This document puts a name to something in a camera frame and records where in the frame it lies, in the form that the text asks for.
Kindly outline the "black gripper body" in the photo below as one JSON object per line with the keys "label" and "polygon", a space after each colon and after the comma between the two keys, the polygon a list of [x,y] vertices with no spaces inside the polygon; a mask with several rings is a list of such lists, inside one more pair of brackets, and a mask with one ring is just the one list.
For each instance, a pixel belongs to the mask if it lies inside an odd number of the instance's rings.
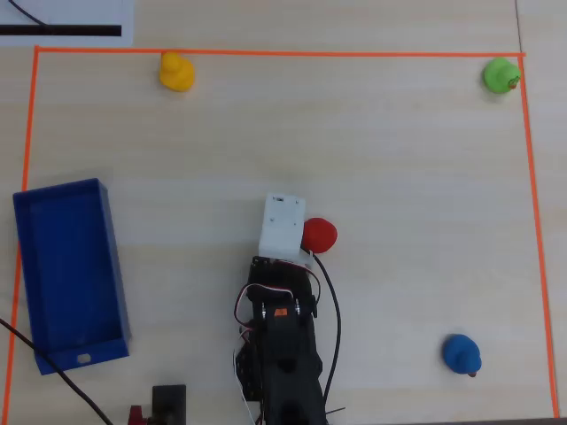
{"label": "black gripper body", "polygon": [[262,307],[299,306],[301,316],[318,315],[319,278],[309,268],[285,260],[253,257],[246,284],[254,318],[262,318]]}

